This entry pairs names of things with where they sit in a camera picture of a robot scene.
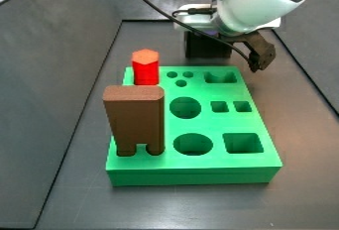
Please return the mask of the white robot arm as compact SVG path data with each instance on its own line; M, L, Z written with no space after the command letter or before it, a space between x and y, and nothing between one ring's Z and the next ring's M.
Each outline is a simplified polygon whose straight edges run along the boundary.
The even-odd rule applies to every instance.
M178 20L202 31L229 37L260 29L277 28L281 18L306 0L213 0L213 4L187 4L178 10Z

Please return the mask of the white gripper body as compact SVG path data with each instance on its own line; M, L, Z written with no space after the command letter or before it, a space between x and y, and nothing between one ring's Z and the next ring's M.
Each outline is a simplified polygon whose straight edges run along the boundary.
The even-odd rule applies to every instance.
M213 4L187 4L175 12L177 19L190 27L201 31L218 31L221 33L251 33L261 29L274 29L281 26L281 19L254 26L229 26L219 16L218 6Z

